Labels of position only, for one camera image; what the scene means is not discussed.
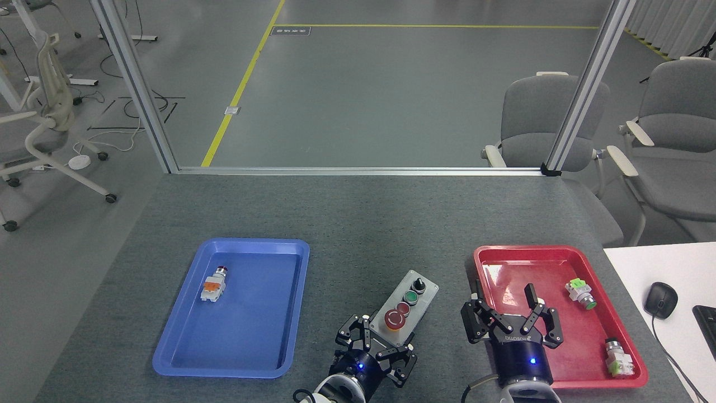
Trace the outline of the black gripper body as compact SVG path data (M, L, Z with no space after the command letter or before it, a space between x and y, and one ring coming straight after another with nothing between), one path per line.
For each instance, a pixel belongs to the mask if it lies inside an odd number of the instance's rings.
M494 366L501 387L521 381L553 383L542 341L543 336L538 330L526 335L517 330L511 334L501 330L491 331Z
M368 402L384 379L374 354L335 350L329 368L329 401Z

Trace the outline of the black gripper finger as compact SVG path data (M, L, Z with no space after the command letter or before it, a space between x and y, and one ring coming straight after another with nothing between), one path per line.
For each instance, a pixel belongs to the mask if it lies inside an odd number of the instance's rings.
M376 354L383 350L383 340L371 329L371 316L353 315L340 329L338 329L335 342L348 349L363 350Z
M374 337L374 346L380 346L374 352L374 359L383 375L398 388L402 388L405 385L414 365L417 363L414 347L409 343L413 338L414 335L409 335L407 341L401 346L390 346L381 337Z
M527 283L524 291L531 312L524 324L520 326L521 333L527 335L534 328L537 319L542 318L545 323L545 335L541 343L550 349L557 349L564 341L557 309L548 308L544 302L540 301L533 283Z
M506 316L486 303L481 281L475 280L474 283L475 292L471 294L470 301L463 304L460 311L468 341L476 344L495 326L506 334L513 332L514 327L508 323Z

